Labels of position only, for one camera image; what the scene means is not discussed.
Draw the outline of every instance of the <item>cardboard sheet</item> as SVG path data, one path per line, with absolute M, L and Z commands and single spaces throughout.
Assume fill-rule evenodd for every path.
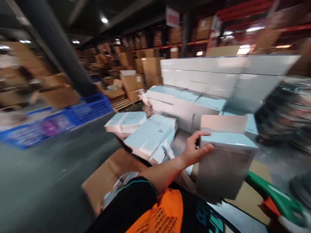
M 104 205 L 104 196 L 112 191 L 120 176 L 128 172 L 141 172 L 146 168 L 123 148 L 118 149 L 82 184 L 94 212 L 99 214 L 98 210 Z

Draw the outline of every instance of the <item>ceiling light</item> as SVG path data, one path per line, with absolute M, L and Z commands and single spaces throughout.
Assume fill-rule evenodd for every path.
M 241 45 L 240 49 L 246 49 L 246 48 L 250 48 L 250 45 Z
M 237 55 L 243 55 L 243 54 L 247 54 L 250 51 L 250 47 L 249 48 L 241 48 L 239 49 L 239 51 L 237 52 Z
M 265 28 L 265 27 L 255 27 L 255 28 L 249 28 L 249 29 L 247 29 L 246 31 L 257 31 L 257 30 L 259 30 L 259 29 L 263 29 L 263 28 Z

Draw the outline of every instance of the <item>concrete floor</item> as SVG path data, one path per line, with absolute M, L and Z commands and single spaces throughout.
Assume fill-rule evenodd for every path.
M 34 147 L 0 142 L 0 232 L 85 232 L 93 217 L 82 183 L 119 147 L 110 113 Z

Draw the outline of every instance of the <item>wooden pallet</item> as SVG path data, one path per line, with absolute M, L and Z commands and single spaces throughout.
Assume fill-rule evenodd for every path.
M 118 113 L 121 109 L 124 109 L 125 107 L 127 107 L 131 104 L 136 106 L 136 104 L 132 103 L 129 98 L 126 98 L 125 100 L 121 100 L 119 102 L 116 102 L 116 103 L 112 104 L 111 106 L 113 107 L 113 110 L 116 113 Z

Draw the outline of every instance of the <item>red sign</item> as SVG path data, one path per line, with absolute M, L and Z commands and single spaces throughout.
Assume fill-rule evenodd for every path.
M 179 27 L 179 13 L 169 7 L 166 7 L 166 25 L 173 28 Z

